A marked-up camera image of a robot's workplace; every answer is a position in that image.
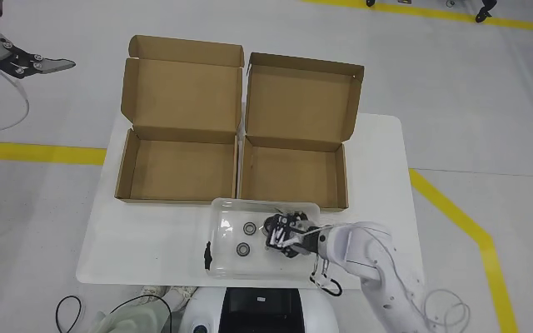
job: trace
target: table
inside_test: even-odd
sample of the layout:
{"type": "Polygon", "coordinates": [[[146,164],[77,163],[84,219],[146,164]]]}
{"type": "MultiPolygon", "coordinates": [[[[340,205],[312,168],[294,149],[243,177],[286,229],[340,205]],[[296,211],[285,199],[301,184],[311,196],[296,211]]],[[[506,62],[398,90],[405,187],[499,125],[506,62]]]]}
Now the table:
{"type": "MultiPolygon", "coordinates": [[[[213,278],[204,270],[209,206],[127,204],[113,197],[130,122],[121,114],[112,129],[106,161],[87,225],[76,276],[80,282],[164,286],[314,288],[309,281],[213,278]]],[[[387,226],[398,252],[423,275],[422,257],[400,121],[360,113],[347,142],[350,208],[322,213],[321,224],[374,221],[387,226]]],[[[359,279],[331,265],[344,289],[359,279]]]]}

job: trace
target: cardboard box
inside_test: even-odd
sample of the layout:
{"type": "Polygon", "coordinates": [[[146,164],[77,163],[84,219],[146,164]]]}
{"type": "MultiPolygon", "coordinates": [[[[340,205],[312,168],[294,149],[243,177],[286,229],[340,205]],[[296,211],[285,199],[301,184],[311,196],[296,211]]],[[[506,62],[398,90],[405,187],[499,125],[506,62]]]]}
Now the cardboard box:
{"type": "Polygon", "coordinates": [[[253,53],[239,197],[348,207],[343,142],[364,67],[253,53]]]}
{"type": "Polygon", "coordinates": [[[242,47],[135,36],[129,55],[121,111],[132,129],[115,197],[235,197],[242,47]]]}

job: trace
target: clear plastic container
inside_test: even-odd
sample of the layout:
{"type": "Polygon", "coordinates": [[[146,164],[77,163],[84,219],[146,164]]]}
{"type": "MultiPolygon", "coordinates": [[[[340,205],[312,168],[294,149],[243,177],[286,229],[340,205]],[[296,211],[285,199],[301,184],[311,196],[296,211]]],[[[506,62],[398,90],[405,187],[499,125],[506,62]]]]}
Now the clear plastic container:
{"type": "Polygon", "coordinates": [[[280,211],[303,211],[309,221],[318,224],[320,208],[314,203],[215,199],[211,204],[211,255],[210,276],[239,279],[302,280],[309,279],[315,255],[298,255],[287,258],[275,249],[266,247],[263,222],[280,211]],[[253,235],[244,232],[244,225],[253,222],[257,227],[253,235]],[[247,243],[250,253],[237,254],[237,245],[247,243]]]}

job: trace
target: yellow stripe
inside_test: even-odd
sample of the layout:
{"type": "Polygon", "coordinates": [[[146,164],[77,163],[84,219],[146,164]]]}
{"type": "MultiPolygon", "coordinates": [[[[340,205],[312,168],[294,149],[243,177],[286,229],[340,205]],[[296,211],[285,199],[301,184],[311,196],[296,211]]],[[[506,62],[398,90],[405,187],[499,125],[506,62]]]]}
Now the yellow stripe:
{"type": "MultiPolygon", "coordinates": [[[[438,18],[441,20],[476,23],[476,15],[464,14],[462,12],[447,12],[437,9],[412,7],[406,5],[393,5],[390,3],[376,3],[372,7],[367,7],[364,0],[302,0],[303,2],[319,3],[323,5],[353,7],[367,9],[377,12],[392,12],[395,14],[405,14],[412,16],[438,18]]],[[[513,27],[517,29],[533,30],[533,22],[510,20],[507,18],[489,17],[483,24],[498,27],[513,27]]]]}
{"type": "Polygon", "coordinates": [[[60,147],[1,143],[0,160],[103,165],[106,150],[100,148],[60,147]]]}
{"type": "Polygon", "coordinates": [[[437,207],[444,215],[460,227],[470,236],[480,247],[481,259],[485,267],[486,278],[489,281],[489,288],[492,294],[492,302],[496,309],[501,332],[515,333],[518,327],[515,322],[515,315],[511,305],[511,299],[507,294],[506,282],[501,271],[500,262],[491,235],[476,224],[459,207],[454,205],[450,199],[446,198],[432,184],[430,184],[420,173],[410,169],[411,184],[429,202],[437,207]]]}

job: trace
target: floor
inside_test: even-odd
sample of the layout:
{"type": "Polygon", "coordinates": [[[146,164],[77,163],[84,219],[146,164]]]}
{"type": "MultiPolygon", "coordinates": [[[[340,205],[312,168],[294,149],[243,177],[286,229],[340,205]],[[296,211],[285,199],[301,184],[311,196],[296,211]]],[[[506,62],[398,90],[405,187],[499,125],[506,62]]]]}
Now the floor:
{"type": "MultiPolygon", "coordinates": [[[[412,6],[479,8],[468,0],[452,9],[445,1],[418,2],[412,6]]],[[[532,13],[527,0],[493,11],[517,20],[532,13]]],[[[516,322],[521,331],[533,327],[531,31],[297,0],[7,0],[0,31],[30,52],[77,62],[72,70],[24,80],[32,113],[0,132],[0,142],[106,147],[127,43],[136,33],[365,65],[360,111],[400,118],[409,167],[490,232],[516,322]]],[[[4,81],[0,106],[0,123],[23,107],[4,81]]],[[[96,311],[140,290],[83,285],[74,276],[99,172],[99,166],[0,161],[6,331],[55,331],[55,306],[70,294],[87,306],[77,327],[87,329],[96,311]]],[[[500,331],[476,244],[417,191],[413,196],[429,287],[451,289],[471,306],[468,331],[500,331]]],[[[370,307],[353,304],[349,293],[333,303],[341,332],[383,332],[370,307]]],[[[74,311],[65,308],[62,322],[74,311]]]]}

